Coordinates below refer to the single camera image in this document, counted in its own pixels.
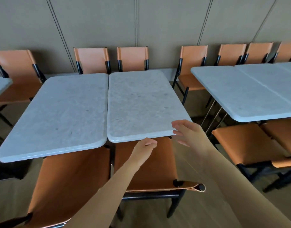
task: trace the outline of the hand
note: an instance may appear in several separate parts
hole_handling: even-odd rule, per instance
[[[157,141],[145,138],[139,141],[129,157],[128,161],[136,165],[137,170],[150,157],[152,150],[157,146]]]
[[[188,120],[177,120],[172,122],[173,133],[181,136],[178,143],[191,147],[198,155],[204,156],[210,149],[215,149],[209,141],[202,127]]]

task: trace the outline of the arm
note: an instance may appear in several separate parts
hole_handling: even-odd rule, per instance
[[[66,228],[109,227],[134,174],[150,157],[157,141],[145,138],[137,143],[126,163],[69,220]]]
[[[179,120],[172,126],[181,136],[178,142],[191,147],[210,172],[243,227],[291,227],[291,221],[215,149],[200,125]]]

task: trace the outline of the wall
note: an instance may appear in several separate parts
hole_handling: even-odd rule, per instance
[[[44,73],[77,72],[73,47],[108,47],[116,70],[117,46],[148,46],[150,68],[174,68],[182,45],[209,45],[212,65],[221,43],[282,40],[291,0],[0,0],[0,50],[30,49]]]

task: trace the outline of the person's right arm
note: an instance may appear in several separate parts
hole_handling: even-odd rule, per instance
[[[200,125],[178,120],[172,126],[181,136],[178,142],[191,147],[211,174],[243,227],[291,227],[291,221],[216,150]]]

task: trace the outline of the wooden floor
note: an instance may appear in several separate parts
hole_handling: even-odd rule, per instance
[[[11,122],[16,122],[26,106],[27,104],[7,106],[3,114]],[[0,121],[0,135],[6,137],[9,132],[10,128]],[[221,146],[218,145],[218,149],[226,156]],[[166,213],[171,204],[170,199],[122,202],[124,219],[120,222],[114,218],[113,227],[241,227],[219,188],[193,152],[174,142],[174,153],[179,180],[201,182],[205,184],[206,191],[187,191],[169,219],[166,218]],[[0,222],[26,214],[41,163],[42,159],[34,159],[23,180],[0,181]],[[274,179],[274,176],[265,177],[254,185],[261,191]],[[264,195],[291,220],[291,185]]]

